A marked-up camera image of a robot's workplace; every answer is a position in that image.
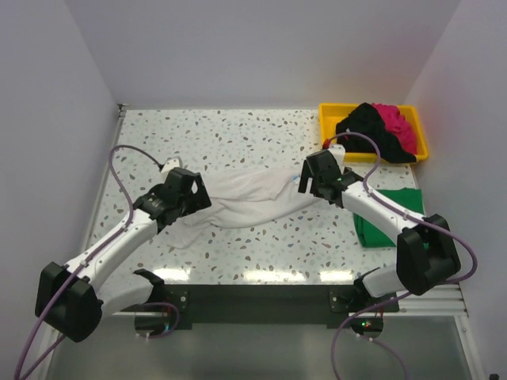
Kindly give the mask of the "white t shirt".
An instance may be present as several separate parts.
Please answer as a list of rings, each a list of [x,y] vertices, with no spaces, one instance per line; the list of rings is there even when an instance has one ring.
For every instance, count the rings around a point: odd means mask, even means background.
[[[288,216],[318,202],[298,192],[295,168],[231,169],[204,176],[212,205],[178,219],[163,234],[169,246],[190,246],[209,226],[222,229],[254,227]]]

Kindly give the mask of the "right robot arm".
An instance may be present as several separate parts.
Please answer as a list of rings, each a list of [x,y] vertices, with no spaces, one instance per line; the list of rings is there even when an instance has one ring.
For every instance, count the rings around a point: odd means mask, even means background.
[[[423,295],[461,269],[447,221],[402,208],[371,188],[329,150],[307,156],[299,192],[351,211],[384,233],[396,248],[395,264],[360,275],[341,296],[348,311],[369,311],[400,291]]]

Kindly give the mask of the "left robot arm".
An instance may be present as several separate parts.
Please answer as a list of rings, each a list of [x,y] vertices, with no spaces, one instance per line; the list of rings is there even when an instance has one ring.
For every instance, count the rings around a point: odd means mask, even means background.
[[[98,291],[141,245],[179,218],[212,205],[202,176],[171,169],[162,184],[140,196],[126,218],[100,241],[65,265],[48,264],[40,273],[35,315],[78,343],[99,325],[105,307]]]

